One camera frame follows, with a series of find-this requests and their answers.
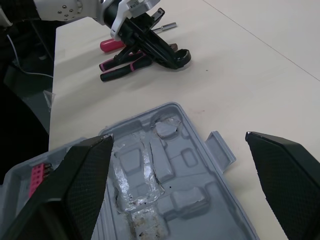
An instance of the pink handle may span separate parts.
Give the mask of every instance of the pink handle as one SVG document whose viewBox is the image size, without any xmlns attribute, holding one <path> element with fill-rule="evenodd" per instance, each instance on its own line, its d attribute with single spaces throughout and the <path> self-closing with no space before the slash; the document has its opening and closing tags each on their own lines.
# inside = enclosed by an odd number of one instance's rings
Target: pink handle
<svg viewBox="0 0 320 240">
<path fill-rule="evenodd" d="M 100 49 L 105 53 L 111 52 L 116 49 L 124 47 L 125 44 L 122 41 L 115 41 L 113 38 L 100 43 Z"/>
</svg>

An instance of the gray plastic tool case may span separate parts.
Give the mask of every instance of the gray plastic tool case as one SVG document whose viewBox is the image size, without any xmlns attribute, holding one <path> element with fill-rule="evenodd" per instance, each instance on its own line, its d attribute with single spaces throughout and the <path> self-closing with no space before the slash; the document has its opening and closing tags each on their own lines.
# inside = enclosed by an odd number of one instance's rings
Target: gray plastic tool case
<svg viewBox="0 0 320 240">
<path fill-rule="evenodd" d="M 121 121 L 104 134 L 115 142 L 93 240 L 259 239 L 223 178 L 235 156 L 217 131 L 203 142 L 178 104 Z M 0 236 L 28 201 L 32 167 L 46 162 L 56 168 L 81 140 L 6 174 Z"/>
</svg>

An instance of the black pliers handle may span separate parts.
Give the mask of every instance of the black pliers handle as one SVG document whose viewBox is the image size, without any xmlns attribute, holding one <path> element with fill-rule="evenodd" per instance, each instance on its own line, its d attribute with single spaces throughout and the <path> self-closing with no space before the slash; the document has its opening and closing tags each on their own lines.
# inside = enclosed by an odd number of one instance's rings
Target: black pliers handle
<svg viewBox="0 0 320 240">
<path fill-rule="evenodd" d="M 125 75 L 134 72 L 135 70 L 150 66 L 152 62 L 153 61 L 148 56 L 139 51 L 135 54 L 129 54 L 122 62 L 122 64 L 130 63 L 129 65 L 112 70 L 119 65 L 112 58 L 99 65 L 101 71 L 103 71 L 103 73 L 100 75 L 101 81 L 108 82 L 118 78 L 122 78 Z"/>
</svg>

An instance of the white table surface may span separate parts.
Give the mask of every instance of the white table surface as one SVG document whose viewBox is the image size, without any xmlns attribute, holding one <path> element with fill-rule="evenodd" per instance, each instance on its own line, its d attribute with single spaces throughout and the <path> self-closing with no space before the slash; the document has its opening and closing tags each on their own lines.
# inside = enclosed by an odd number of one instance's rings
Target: white table surface
<svg viewBox="0 0 320 240">
<path fill-rule="evenodd" d="M 109 29 L 89 18 L 57 29 L 49 148 L 177 102 L 203 140 L 218 130 L 237 157 L 224 175 L 260 239 L 287 239 L 265 200 L 245 134 L 287 138 L 320 160 L 320 82 L 202 0 L 162 0 L 157 7 L 166 11 L 159 25 L 178 23 L 160 36 L 192 54 L 182 70 L 153 64 L 102 83 L 98 65 L 115 55 L 99 47 Z"/>
<path fill-rule="evenodd" d="M 319 0 L 205 0 L 320 81 Z"/>
</svg>

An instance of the white cable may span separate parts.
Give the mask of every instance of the white cable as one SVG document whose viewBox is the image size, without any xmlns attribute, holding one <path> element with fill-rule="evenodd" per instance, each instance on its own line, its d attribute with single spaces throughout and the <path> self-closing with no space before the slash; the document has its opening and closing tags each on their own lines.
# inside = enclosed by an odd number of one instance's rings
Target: white cable
<svg viewBox="0 0 320 240">
<path fill-rule="evenodd" d="M 52 79 L 54 78 L 53 76 L 50 76 L 50 75 L 45 74 L 45 73 L 27 72 L 27 71 L 23 70 L 23 69 L 21 68 L 21 66 L 20 66 L 20 62 L 19 62 L 19 58 L 18 58 L 18 54 L 17 54 L 16 47 L 15 47 L 15 45 L 14 45 L 14 42 L 11 40 L 11 37 L 10 37 L 9 35 L 7 35 L 7 37 L 8 37 L 8 39 L 9 39 L 9 41 L 10 41 L 10 43 L 11 43 L 11 46 L 12 46 L 12 48 L 13 48 L 17 66 L 18 66 L 18 68 L 19 68 L 22 72 L 24 72 L 25 74 L 30 74 L 30 75 L 41 75 L 41 76 L 46 76 L 46 77 L 49 77 L 49 78 L 52 78 Z"/>
</svg>

